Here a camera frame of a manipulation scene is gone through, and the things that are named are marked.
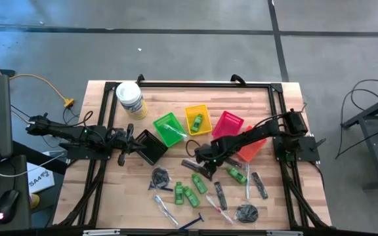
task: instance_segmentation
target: gray floor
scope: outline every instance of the gray floor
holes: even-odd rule
[[[274,0],[281,30],[378,31],[378,0]],[[266,0],[0,0],[0,24],[88,28],[271,30]],[[320,147],[333,225],[378,232],[378,191],[362,186],[377,179],[364,144],[334,161],[344,95],[362,79],[378,79],[378,37],[282,37],[289,80],[300,82],[310,129],[327,138]],[[0,68],[50,79],[75,98],[79,112],[90,79],[281,81],[273,36],[156,35],[0,32]],[[378,94],[377,83],[362,88]],[[30,115],[49,113],[61,121],[62,100],[41,81],[11,84],[12,103]],[[376,102],[356,93],[364,107]],[[358,110],[348,100],[345,119]],[[14,139],[39,151],[41,138],[28,136],[13,117]],[[356,127],[344,147],[362,139]],[[56,140],[47,138],[52,144]]]

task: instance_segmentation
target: paper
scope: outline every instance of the paper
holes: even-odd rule
[[[27,163],[27,171],[33,170],[37,165]],[[55,180],[53,178],[53,172],[45,169],[44,167],[39,167],[33,171],[27,173],[29,181],[29,192],[37,193],[49,187],[55,185]]]

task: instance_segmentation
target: green box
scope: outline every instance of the green box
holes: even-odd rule
[[[167,147],[171,147],[177,144],[178,142],[183,140],[184,137],[171,129],[165,128],[164,125],[169,125],[173,129],[176,129],[179,132],[181,132],[182,134],[186,134],[182,125],[179,123],[173,112],[168,113],[167,115],[163,116],[157,121],[154,121],[153,125]]]

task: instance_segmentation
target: mouse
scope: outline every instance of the mouse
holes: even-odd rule
[[[17,200],[20,192],[14,189],[3,193],[0,198],[0,224],[9,223],[16,215]]]

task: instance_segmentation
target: yellow basket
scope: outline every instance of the yellow basket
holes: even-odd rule
[[[184,114],[186,115],[186,122],[188,123],[188,131],[190,135],[206,134],[213,130],[206,105],[187,107],[184,109]],[[190,127],[192,127],[195,121],[195,117],[199,114],[202,115],[201,126],[198,132],[194,132],[190,129]]]

